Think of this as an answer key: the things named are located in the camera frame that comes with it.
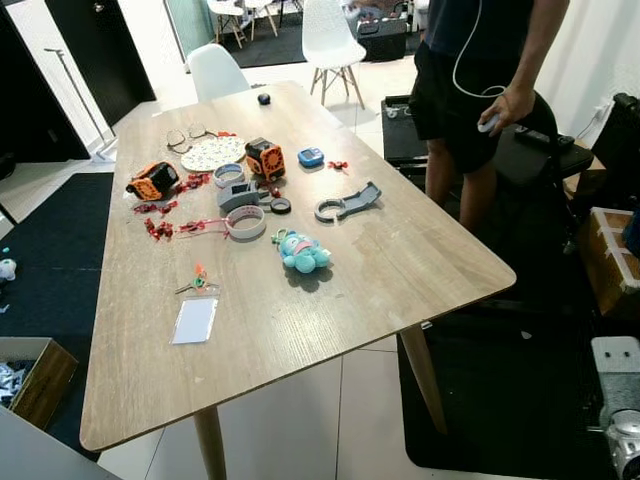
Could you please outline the person's left hand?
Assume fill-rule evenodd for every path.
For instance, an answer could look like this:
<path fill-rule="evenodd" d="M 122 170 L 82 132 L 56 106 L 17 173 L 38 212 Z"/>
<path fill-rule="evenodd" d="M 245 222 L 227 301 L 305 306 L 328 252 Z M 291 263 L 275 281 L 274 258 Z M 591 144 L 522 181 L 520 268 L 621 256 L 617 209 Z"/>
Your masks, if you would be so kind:
<path fill-rule="evenodd" d="M 480 115 L 477 129 L 488 133 L 489 136 L 497 136 L 508 125 L 529 115 L 534 109 L 535 101 L 536 95 L 531 87 L 509 86 L 506 91 L 500 93 L 494 104 Z"/>

